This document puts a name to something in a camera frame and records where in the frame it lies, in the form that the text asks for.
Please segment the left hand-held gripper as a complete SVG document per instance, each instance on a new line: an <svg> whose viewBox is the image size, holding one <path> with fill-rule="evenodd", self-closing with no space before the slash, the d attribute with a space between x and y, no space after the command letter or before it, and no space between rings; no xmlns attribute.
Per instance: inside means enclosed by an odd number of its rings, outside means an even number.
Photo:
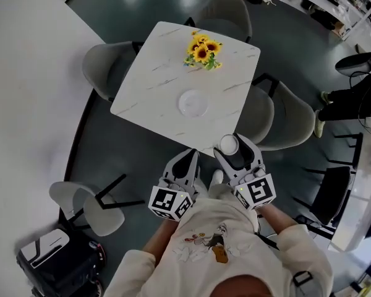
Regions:
<svg viewBox="0 0 371 297"><path fill-rule="evenodd" d="M198 191L195 180L200 171L199 151L189 148L171 159L165 166L163 178L151 190L148 208L160 218L179 222L192 208ZM185 178L182 183L174 181Z"/></svg>

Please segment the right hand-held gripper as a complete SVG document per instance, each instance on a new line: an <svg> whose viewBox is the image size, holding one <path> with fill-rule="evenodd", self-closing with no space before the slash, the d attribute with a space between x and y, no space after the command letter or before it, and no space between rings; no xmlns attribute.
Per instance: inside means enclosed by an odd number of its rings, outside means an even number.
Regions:
<svg viewBox="0 0 371 297"><path fill-rule="evenodd" d="M220 149L214 147L213 154L228 176L232 194L237 201L246 210L256 210L276 198L273 178L266 172L260 149L245 136L238 133L233 135L238 142L234 165Z"/></svg>

